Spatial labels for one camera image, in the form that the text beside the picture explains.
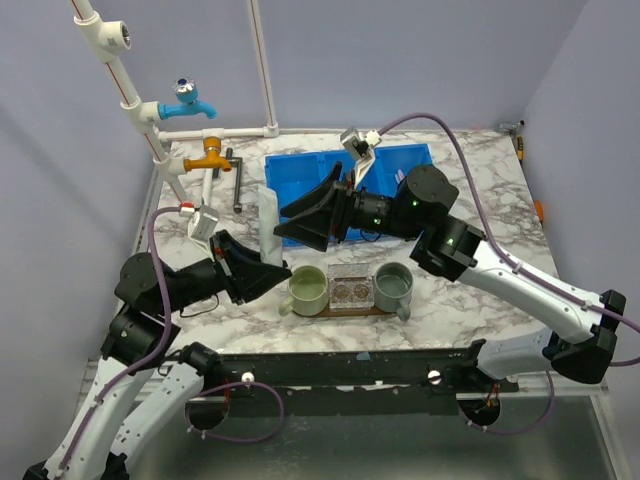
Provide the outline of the toothpaste tube green cap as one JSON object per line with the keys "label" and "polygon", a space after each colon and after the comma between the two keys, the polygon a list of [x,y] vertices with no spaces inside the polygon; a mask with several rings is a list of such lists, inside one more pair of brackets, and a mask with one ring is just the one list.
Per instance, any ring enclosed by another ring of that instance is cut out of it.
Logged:
{"label": "toothpaste tube green cap", "polygon": [[273,266],[282,265],[282,239],[273,231],[279,224],[277,195],[274,190],[258,187],[259,246],[261,261]]}

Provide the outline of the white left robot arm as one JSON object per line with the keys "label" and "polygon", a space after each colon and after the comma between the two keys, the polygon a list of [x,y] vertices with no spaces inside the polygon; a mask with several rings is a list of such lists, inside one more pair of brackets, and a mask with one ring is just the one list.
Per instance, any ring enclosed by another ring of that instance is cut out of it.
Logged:
{"label": "white left robot arm", "polygon": [[27,479],[126,479],[134,457],[180,407],[197,394],[229,394],[232,378],[221,356],[195,342],[142,404],[142,387],[167,360],[180,329],[171,316],[228,294],[238,304],[260,298],[292,275],[286,261],[263,262],[259,252],[222,230],[206,241],[209,257],[175,270],[154,243],[120,270],[115,294],[122,308],[111,321],[87,397],[55,452],[30,466]]}

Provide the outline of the clear plastic square holder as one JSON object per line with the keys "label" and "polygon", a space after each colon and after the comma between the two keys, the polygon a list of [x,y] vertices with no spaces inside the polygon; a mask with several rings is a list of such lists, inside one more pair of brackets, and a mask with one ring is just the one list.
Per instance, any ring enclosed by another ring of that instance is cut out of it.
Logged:
{"label": "clear plastic square holder", "polygon": [[374,306],[371,266],[367,263],[330,264],[327,271],[331,311]]}

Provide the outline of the grey ceramic mug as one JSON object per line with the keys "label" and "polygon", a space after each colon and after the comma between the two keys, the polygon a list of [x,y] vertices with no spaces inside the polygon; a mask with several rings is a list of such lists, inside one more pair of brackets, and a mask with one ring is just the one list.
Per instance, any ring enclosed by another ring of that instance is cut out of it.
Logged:
{"label": "grey ceramic mug", "polygon": [[395,314],[401,321],[411,316],[413,276],[398,262],[381,265],[373,276],[374,305],[383,312]]}

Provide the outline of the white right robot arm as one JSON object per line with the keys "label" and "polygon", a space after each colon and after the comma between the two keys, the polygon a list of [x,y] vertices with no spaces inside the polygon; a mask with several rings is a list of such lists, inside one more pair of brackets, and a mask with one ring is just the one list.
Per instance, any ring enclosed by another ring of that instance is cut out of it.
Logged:
{"label": "white right robot arm", "polygon": [[543,323],[532,334],[475,342],[475,357],[459,370],[467,389],[480,392],[495,380],[548,370],[583,384],[602,381],[623,295],[581,290],[497,252],[483,231],[451,215],[459,191],[433,165],[411,169],[392,197],[357,190],[340,173],[335,166],[319,186],[283,207],[275,235],[318,251],[343,241],[350,228],[412,240],[410,257],[422,270],[483,290]]}

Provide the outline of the oval wooden tray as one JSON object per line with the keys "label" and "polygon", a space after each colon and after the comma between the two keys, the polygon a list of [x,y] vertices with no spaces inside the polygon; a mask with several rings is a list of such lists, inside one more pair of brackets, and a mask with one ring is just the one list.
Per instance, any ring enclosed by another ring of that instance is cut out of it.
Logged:
{"label": "oval wooden tray", "polygon": [[379,309],[377,306],[372,306],[370,308],[341,309],[341,310],[331,310],[328,306],[326,306],[319,313],[316,313],[314,315],[306,315],[306,318],[368,317],[368,316],[383,316],[383,315],[389,315],[389,312],[385,312]]}

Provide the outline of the light green ceramic mug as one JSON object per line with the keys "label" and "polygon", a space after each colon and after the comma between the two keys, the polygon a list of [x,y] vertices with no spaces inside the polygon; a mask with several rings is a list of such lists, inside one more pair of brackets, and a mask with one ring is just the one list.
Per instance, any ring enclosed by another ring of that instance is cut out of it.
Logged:
{"label": "light green ceramic mug", "polygon": [[315,266],[296,268],[287,284],[287,296],[278,308],[280,316],[291,313],[312,317],[321,313],[329,304],[328,279]]}

